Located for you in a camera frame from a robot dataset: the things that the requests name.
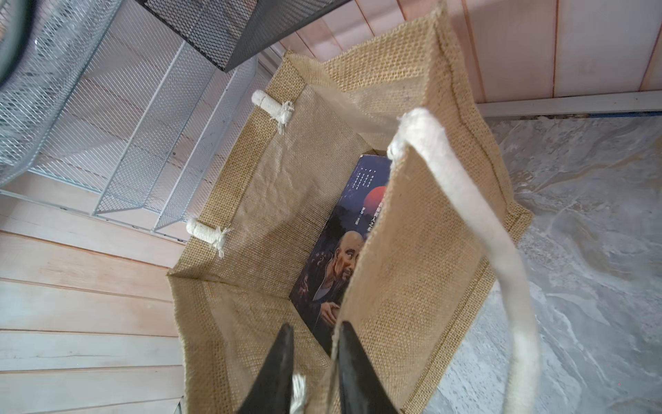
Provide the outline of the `tan canvas bag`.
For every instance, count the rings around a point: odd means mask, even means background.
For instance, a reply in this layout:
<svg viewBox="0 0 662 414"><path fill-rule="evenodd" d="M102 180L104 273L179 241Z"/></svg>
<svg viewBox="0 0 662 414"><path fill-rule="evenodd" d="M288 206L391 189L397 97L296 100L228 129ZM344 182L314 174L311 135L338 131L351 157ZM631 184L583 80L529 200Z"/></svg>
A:
<svg viewBox="0 0 662 414"><path fill-rule="evenodd" d="M446 2L321 62L285 53L168 279L185 411L340 413L346 335L384 403L419 413L499 284L505 413L534 410L541 338L515 201Z"/></svg>

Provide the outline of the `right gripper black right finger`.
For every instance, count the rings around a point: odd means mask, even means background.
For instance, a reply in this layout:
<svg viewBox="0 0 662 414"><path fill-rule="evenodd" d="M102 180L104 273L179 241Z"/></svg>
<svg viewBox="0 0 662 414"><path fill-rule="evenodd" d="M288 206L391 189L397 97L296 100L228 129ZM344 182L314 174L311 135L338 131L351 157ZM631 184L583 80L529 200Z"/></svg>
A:
<svg viewBox="0 0 662 414"><path fill-rule="evenodd" d="M338 367L342 413L398 413L348 321L340 327Z"/></svg>

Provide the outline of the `old man book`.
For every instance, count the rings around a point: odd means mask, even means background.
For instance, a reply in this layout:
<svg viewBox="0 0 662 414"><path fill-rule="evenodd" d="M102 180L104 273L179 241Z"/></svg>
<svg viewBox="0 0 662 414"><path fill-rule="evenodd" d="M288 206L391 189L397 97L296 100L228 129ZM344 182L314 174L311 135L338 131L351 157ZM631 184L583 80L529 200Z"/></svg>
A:
<svg viewBox="0 0 662 414"><path fill-rule="evenodd" d="M345 291L382 210L390 171L385 156L360 157L291 290L291 302L327 353Z"/></svg>

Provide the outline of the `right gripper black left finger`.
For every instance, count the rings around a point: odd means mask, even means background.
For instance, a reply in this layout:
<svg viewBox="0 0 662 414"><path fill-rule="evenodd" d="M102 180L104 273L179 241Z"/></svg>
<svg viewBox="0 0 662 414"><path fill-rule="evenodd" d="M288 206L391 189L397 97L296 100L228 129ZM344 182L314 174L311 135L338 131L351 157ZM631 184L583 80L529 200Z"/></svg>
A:
<svg viewBox="0 0 662 414"><path fill-rule="evenodd" d="M237 413L289 413L293 370L294 330L289 324L283 324Z"/></svg>

